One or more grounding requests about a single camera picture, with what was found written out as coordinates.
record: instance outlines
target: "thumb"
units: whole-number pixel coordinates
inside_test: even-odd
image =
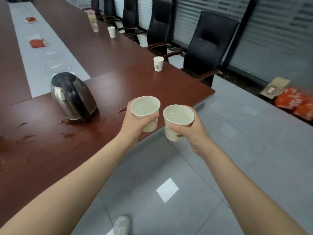
[[[159,113],[158,112],[155,112],[153,114],[150,114],[144,118],[141,119],[141,124],[142,124],[142,127],[144,128],[145,126],[147,126],[148,124],[150,124],[152,121],[155,121],[156,118],[159,117]]]
[[[189,127],[185,127],[182,125],[178,125],[178,124],[170,124],[169,128],[173,131],[175,131],[176,133],[182,134],[185,137],[189,137],[190,136],[190,128]]]

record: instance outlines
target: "plastic cup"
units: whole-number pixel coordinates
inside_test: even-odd
[[[195,118],[192,110],[182,105],[171,105],[171,106],[166,107],[163,110],[163,116],[164,116],[164,121],[165,121],[166,137],[173,142],[181,141],[185,137],[171,130],[169,128],[170,124],[173,123],[173,124],[179,124],[185,127],[189,127]]]
[[[109,31],[110,37],[111,38],[115,38],[115,27],[114,26],[109,26],[108,27],[108,31]]]
[[[163,57],[154,57],[153,58],[154,61],[154,70],[157,72],[162,71],[163,68],[163,62],[164,62],[164,58]]]
[[[131,112],[137,118],[143,118],[155,112],[159,112],[161,102],[153,96],[142,96],[131,103]],[[150,133],[157,128],[158,118],[143,128],[143,132]]]

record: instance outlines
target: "window blind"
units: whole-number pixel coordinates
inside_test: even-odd
[[[202,10],[221,13],[241,21],[250,0],[177,0],[174,40],[189,45]]]
[[[138,0],[139,26],[148,30],[152,14],[152,0]]]
[[[114,0],[116,15],[119,17],[123,17],[123,9],[124,9],[124,0]]]
[[[260,0],[230,64],[265,81],[296,80],[312,58],[313,0]]]

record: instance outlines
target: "shoe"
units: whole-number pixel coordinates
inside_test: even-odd
[[[113,234],[114,235],[128,235],[130,226],[131,226],[130,217],[122,215],[117,218],[114,224]]]

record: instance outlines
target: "hand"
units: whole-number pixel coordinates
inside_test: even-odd
[[[122,128],[118,134],[118,137],[126,142],[129,148],[132,148],[136,145],[143,128],[159,117],[158,112],[148,115],[144,118],[137,118],[134,116],[131,112],[131,103],[134,100],[135,99],[128,102]]]
[[[197,115],[197,112],[189,106],[186,107],[194,113],[195,119],[192,125],[190,127],[185,127],[182,125],[170,124],[169,128],[176,133],[185,136],[188,139],[193,151],[203,158],[214,142],[208,135],[201,119]]]

